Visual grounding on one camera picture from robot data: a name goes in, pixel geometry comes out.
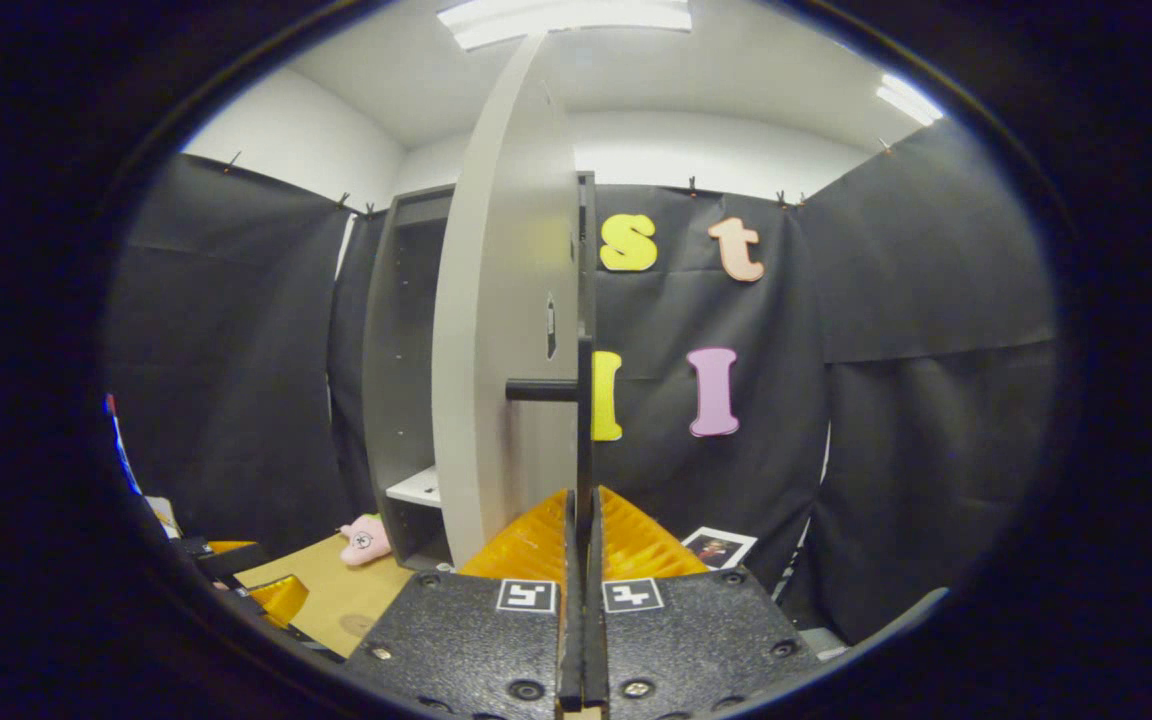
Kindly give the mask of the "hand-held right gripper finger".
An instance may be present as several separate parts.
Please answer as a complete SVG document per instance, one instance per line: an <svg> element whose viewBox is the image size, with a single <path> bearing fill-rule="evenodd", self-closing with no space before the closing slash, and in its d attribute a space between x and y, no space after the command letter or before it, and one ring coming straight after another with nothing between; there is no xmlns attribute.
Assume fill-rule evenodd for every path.
<svg viewBox="0 0 1152 720"><path fill-rule="evenodd" d="M415 573L344 664L439 719L558 719L582 700L576 493L513 520L458 571Z"/></svg>
<svg viewBox="0 0 1152 720"><path fill-rule="evenodd" d="M586 679L605 719L708 719L818 669L746 568L707 568L611 488L594 511Z"/></svg>

